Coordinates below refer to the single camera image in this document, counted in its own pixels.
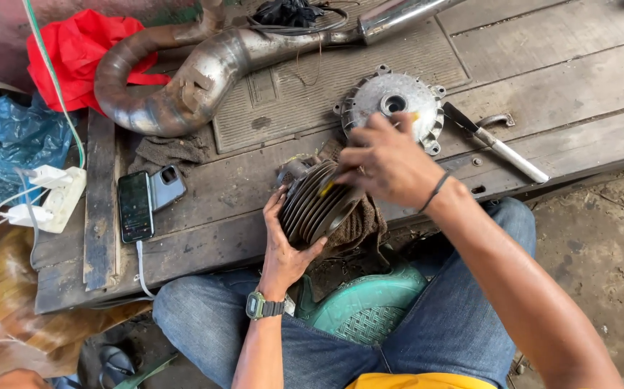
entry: hand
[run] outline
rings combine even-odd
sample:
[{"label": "hand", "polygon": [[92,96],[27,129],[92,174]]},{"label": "hand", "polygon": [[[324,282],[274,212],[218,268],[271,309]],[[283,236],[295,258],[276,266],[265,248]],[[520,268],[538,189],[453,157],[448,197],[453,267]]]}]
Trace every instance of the hand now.
[{"label": "hand", "polygon": [[[370,195],[415,209],[427,202],[444,170],[413,139],[415,113],[399,112],[391,117],[394,126],[381,113],[372,113],[366,127],[354,128],[349,145],[339,156],[336,183],[347,183]],[[364,167],[364,174],[357,168]]]},{"label": "hand", "polygon": [[322,252],[328,240],[326,237],[320,237],[305,251],[298,251],[290,246],[278,220],[278,214],[286,201],[287,189],[283,185],[264,206],[266,254],[264,270],[261,272],[261,279],[256,290],[269,301],[285,300],[286,291],[290,285],[302,277],[307,265]]},{"label": "hand", "polygon": [[38,373],[16,369],[0,375],[0,389],[50,389]]}]

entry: exhaust pipe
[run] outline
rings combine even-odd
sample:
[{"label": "exhaust pipe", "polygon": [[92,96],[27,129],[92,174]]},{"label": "exhaust pipe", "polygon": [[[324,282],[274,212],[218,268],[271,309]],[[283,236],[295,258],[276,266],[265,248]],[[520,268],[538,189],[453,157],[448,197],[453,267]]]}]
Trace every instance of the exhaust pipe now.
[{"label": "exhaust pipe", "polygon": [[[124,128],[143,135],[179,137],[210,122],[235,83],[252,71],[316,50],[320,44],[369,45],[462,1],[389,0],[360,15],[354,30],[286,36],[246,28],[217,33],[225,19],[222,0],[203,0],[201,23],[147,28],[110,49],[96,70],[95,97],[103,112]],[[144,98],[127,93],[129,71],[142,58],[199,41],[163,89]]]}]

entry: green plastic stool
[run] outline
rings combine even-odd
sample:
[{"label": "green plastic stool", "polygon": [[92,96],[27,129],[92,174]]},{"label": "green plastic stool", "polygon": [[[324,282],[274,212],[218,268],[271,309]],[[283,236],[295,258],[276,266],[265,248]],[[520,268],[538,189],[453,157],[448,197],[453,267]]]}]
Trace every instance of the green plastic stool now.
[{"label": "green plastic stool", "polygon": [[409,305],[425,289],[427,280],[390,246],[380,247],[391,271],[357,278],[318,303],[312,280],[302,276],[295,317],[341,339],[363,345],[380,344],[400,324]]}]

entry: wooden floor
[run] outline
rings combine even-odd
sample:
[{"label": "wooden floor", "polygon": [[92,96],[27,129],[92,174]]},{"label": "wooden floor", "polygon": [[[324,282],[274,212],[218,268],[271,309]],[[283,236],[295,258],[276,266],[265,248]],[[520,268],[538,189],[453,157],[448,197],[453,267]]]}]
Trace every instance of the wooden floor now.
[{"label": "wooden floor", "polygon": [[[624,1],[468,0],[437,20],[472,77],[446,100],[473,119],[511,113],[516,125],[496,128],[495,135],[549,174],[548,185],[624,166]],[[156,237],[144,244],[147,284],[158,287],[262,254],[260,209],[274,186],[275,167],[315,154],[330,136],[326,130],[285,138],[196,167],[186,198],[155,216]],[[439,143],[438,162],[480,188],[476,198],[531,189],[526,177],[459,131],[446,128]],[[484,164],[473,166],[475,157]],[[412,210],[380,207],[390,226],[418,219]],[[84,216],[81,201],[63,234],[41,236],[34,263],[38,313],[140,290],[135,247],[120,245],[114,285],[86,291]]]}]

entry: yellow shirt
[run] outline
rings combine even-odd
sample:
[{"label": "yellow shirt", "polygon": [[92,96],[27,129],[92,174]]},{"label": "yellow shirt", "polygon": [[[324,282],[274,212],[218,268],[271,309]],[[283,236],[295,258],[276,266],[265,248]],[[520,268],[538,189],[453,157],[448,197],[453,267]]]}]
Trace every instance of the yellow shirt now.
[{"label": "yellow shirt", "polygon": [[494,386],[469,376],[451,373],[390,375],[368,373],[346,389],[494,389]]}]

